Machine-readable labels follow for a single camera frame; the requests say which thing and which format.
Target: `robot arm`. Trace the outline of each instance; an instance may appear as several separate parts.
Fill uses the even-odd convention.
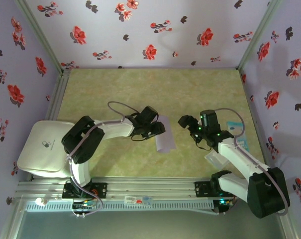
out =
[[[204,139],[208,146],[227,158],[244,176],[241,179],[228,170],[215,173],[210,180],[212,189],[218,194],[229,192],[241,198],[248,203],[254,215],[262,218],[285,208],[284,200],[269,179],[269,174],[290,206],[283,172],[261,163],[244,148],[235,145],[233,135],[220,129],[215,111],[202,111],[200,115],[200,122],[192,116],[182,116],[178,123],[183,128],[188,127],[196,144]]]
[[[126,116],[123,121],[110,120],[103,123],[103,121],[92,120],[89,116],[82,117],[62,139],[65,152],[70,154],[85,134],[92,127],[99,124],[89,133],[71,157],[71,168],[77,183],[85,189],[90,188],[92,181],[89,174],[88,160],[93,156],[102,140],[115,137],[133,137],[135,135],[142,135],[143,139],[149,139],[164,133],[164,125],[161,122],[153,122],[157,115],[158,113],[148,106],[139,114]],[[77,190],[76,194],[84,196],[76,185],[73,186]]]

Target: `gray cable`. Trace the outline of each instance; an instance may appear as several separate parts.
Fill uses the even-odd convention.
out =
[[[137,110],[134,109],[133,107],[130,107],[130,106],[124,104],[124,103],[117,102],[117,101],[110,101],[110,102],[108,102],[108,103],[107,103],[108,107],[109,107],[112,111],[114,111],[115,113],[121,115],[121,116],[122,116],[122,119],[120,119],[120,120],[115,120],[115,121],[105,121],[105,122],[101,122],[101,123],[98,123],[98,124],[94,125],[93,127],[91,127],[91,128],[87,131],[87,133],[84,135],[84,137],[82,138],[82,140],[78,143],[78,145],[76,145],[76,147],[72,150],[72,152],[66,157],[66,160],[68,160],[68,161],[69,161],[69,164],[70,164],[71,178],[72,178],[73,182],[75,183],[75,185],[76,185],[78,188],[80,188],[82,191],[84,191],[85,193],[91,195],[92,197],[96,198],[97,200],[99,200],[99,201],[101,202],[101,206],[100,206],[99,208],[97,208],[95,211],[92,211],[92,212],[89,212],[89,213],[86,213],[86,214],[82,214],[82,215],[80,215],[80,214],[75,214],[75,213],[73,212],[73,213],[74,213],[76,216],[78,216],[78,217],[85,217],[85,216],[88,216],[88,215],[90,215],[90,214],[93,214],[93,213],[98,212],[100,209],[103,208],[104,203],[103,203],[103,201],[100,199],[99,196],[97,196],[97,195],[91,193],[90,191],[84,189],[84,188],[81,187],[80,184],[77,182],[77,180],[76,180],[75,177],[74,177],[73,170],[72,170],[72,156],[73,156],[73,154],[79,149],[79,147],[83,144],[83,142],[87,139],[87,137],[90,135],[90,133],[91,133],[95,128],[97,128],[98,126],[101,126],[101,125],[105,125],[105,124],[121,123],[121,122],[123,122],[123,121],[125,120],[125,115],[124,115],[123,113],[121,113],[121,112],[116,111],[115,109],[113,109],[113,108],[110,106],[111,103],[117,103],[117,104],[126,106],[126,107],[128,107],[128,108],[130,108],[130,109],[136,111],[137,113],[139,113],[139,111],[137,111]]]
[[[244,152],[240,147],[238,147],[238,144],[237,144],[237,142],[236,142],[236,139],[237,139],[238,137],[242,136],[242,135],[244,134],[244,132],[245,132],[245,123],[244,123],[243,118],[241,117],[241,115],[239,115],[239,113],[238,113],[237,111],[235,111],[235,110],[233,110],[233,109],[230,109],[230,108],[219,108],[219,109],[216,109],[216,110],[214,110],[214,111],[221,111],[221,110],[227,110],[227,111],[232,111],[232,112],[234,112],[234,113],[240,118],[240,120],[242,121],[243,130],[242,130],[242,133],[241,133],[241,134],[236,135],[236,136],[234,137],[234,145],[235,145],[235,147],[236,147],[237,149],[239,149],[239,151],[240,151],[244,156],[246,156],[246,157],[247,157],[247,158],[248,158],[248,159],[249,159],[256,167],[258,167],[263,173],[265,173],[265,175],[271,180],[271,182],[273,183],[273,185],[275,186],[275,188],[278,190],[278,192],[279,192],[279,194],[280,194],[280,196],[281,196],[281,198],[282,198],[282,200],[283,200],[283,202],[284,202],[284,206],[285,206],[284,212],[282,212],[282,213],[278,213],[278,212],[277,212],[277,214],[278,214],[279,216],[284,216],[284,215],[286,215],[286,214],[288,213],[289,205],[288,205],[288,202],[287,202],[287,200],[286,200],[286,198],[285,198],[285,196],[284,196],[282,190],[281,190],[280,187],[278,186],[278,184],[275,182],[275,180],[272,178],[272,176],[271,176],[264,168],[262,168],[260,165],[258,165],[258,163],[255,162],[255,161],[254,161],[254,160],[253,160],[246,152]]]

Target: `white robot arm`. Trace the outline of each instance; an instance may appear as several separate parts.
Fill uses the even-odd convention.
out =
[[[259,218],[282,209],[287,212],[290,200],[283,172],[261,163],[237,145],[232,134],[220,129],[215,111],[202,111],[200,115],[200,122],[192,116],[182,116],[178,123],[183,128],[188,127],[197,145],[205,140],[208,146],[228,159],[244,176],[244,179],[239,178],[228,170],[215,173],[210,180],[212,190],[218,195],[228,192],[239,197],[248,203],[252,213]]]

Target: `white paper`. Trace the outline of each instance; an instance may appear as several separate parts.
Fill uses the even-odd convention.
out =
[[[159,116],[158,122],[164,124],[166,132],[155,136],[157,152],[169,153],[170,150],[176,149],[176,144],[172,135],[169,118],[167,116]]]

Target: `floral wallpaper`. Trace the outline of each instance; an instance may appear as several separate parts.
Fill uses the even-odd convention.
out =
[[[14,2],[0,1],[0,234],[26,179],[16,161],[34,123],[45,118],[57,76]]]
[[[25,1],[62,68],[237,67],[269,3]]]
[[[241,73],[268,162],[285,174],[301,235],[301,0],[281,3]]]

